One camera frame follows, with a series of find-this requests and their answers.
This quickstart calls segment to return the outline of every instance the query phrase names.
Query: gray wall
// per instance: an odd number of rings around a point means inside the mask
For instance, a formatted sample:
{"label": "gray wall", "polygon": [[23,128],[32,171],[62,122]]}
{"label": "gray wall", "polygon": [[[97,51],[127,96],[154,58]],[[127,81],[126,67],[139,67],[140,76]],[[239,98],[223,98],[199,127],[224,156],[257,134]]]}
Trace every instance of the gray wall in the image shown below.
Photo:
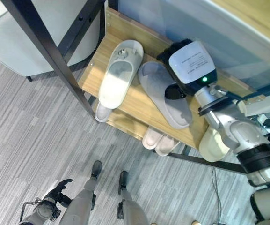
{"label": "gray wall", "polygon": [[173,41],[185,38],[203,41],[217,67],[254,88],[270,84],[270,65],[237,44],[246,41],[244,34],[225,35],[229,26],[219,17],[210,17],[216,28],[209,26],[204,15],[213,12],[200,7],[201,3],[201,0],[120,0],[118,10]]}

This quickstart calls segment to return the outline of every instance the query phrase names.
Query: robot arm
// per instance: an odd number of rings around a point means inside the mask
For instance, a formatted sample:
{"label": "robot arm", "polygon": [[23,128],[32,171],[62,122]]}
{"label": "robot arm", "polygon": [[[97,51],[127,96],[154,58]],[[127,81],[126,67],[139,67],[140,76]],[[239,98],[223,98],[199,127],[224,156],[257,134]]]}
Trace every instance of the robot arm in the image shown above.
{"label": "robot arm", "polygon": [[[66,179],[61,181],[56,188],[51,190],[42,201],[36,202],[26,202],[23,205],[21,219],[19,225],[43,225],[46,220],[50,219],[54,221],[61,213],[57,208],[56,203],[60,202],[62,205],[66,206],[69,204],[70,199],[63,195],[61,192],[66,188],[68,182],[73,181],[72,179]],[[22,219],[24,208],[27,204],[36,204],[37,206],[33,210],[33,213],[30,216],[27,216],[25,219]]]}
{"label": "robot arm", "polygon": [[251,196],[251,205],[261,224],[270,225],[270,146],[260,128],[242,114],[233,103],[239,96],[219,90],[214,63],[199,41],[183,40],[173,43],[158,55],[175,79],[178,89],[165,92],[180,92],[178,96],[194,95],[211,127],[216,129],[223,143],[237,156],[246,171],[250,185],[267,185]]}
{"label": "robot arm", "polygon": [[[270,146],[260,128],[246,118],[239,108],[215,89],[214,85],[203,87],[195,94],[201,105],[200,114],[211,127],[216,129],[223,143],[232,149],[247,172],[252,186],[261,186],[270,182]],[[225,101],[218,110],[217,102]]]}

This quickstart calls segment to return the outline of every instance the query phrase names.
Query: gray carpet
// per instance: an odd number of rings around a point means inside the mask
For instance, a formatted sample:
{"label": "gray carpet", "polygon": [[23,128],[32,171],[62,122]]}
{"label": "gray carpet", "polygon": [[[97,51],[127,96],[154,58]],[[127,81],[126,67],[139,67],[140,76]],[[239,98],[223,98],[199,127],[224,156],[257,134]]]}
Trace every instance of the gray carpet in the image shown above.
{"label": "gray carpet", "polygon": [[[73,68],[77,79],[84,63]],[[137,139],[95,123],[54,73],[33,78],[30,83],[0,63],[0,225],[17,224],[23,202],[43,197],[56,180],[72,178],[64,194],[76,196],[97,159],[103,171],[90,225],[123,224],[116,219],[122,170],[130,172],[128,189],[150,222],[190,225],[197,219],[209,225],[216,221],[211,168],[159,157]],[[249,204],[253,188],[246,177],[222,170],[217,174],[222,221],[253,224]]]}

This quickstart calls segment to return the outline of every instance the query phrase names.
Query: shelf board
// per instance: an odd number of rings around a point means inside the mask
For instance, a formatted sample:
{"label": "shelf board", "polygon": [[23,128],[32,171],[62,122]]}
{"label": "shelf board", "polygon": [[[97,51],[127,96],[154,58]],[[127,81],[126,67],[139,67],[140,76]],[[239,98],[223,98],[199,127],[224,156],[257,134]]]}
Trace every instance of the shelf board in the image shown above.
{"label": "shelf board", "polygon": [[[142,24],[112,9],[106,9],[106,18],[106,24],[109,23],[106,35],[79,81],[79,86],[95,97],[98,96],[99,87],[105,75],[109,58],[120,42],[127,39],[139,41],[145,51],[142,63],[156,61],[154,57],[172,43],[156,32],[144,27]],[[253,92],[244,83],[223,73],[219,73],[218,84],[226,89],[235,90],[234,92],[241,96]],[[186,99],[192,111],[193,122],[188,128],[177,130],[167,123],[161,112],[144,92],[138,76],[135,76],[123,103],[110,116],[108,123],[132,134],[138,139],[143,137],[145,128],[147,129],[148,126],[152,126],[198,149],[208,124],[203,117],[198,115],[199,104],[195,98],[187,96]]]}

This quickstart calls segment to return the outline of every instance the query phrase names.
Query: white wall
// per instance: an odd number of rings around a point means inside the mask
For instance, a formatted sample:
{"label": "white wall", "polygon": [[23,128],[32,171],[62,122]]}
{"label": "white wall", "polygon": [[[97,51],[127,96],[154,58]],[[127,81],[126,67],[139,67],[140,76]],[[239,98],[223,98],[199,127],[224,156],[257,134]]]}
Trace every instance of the white wall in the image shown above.
{"label": "white wall", "polygon": [[270,84],[266,43],[207,0],[120,0],[118,10],[173,41],[203,41],[217,67],[256,89]]}

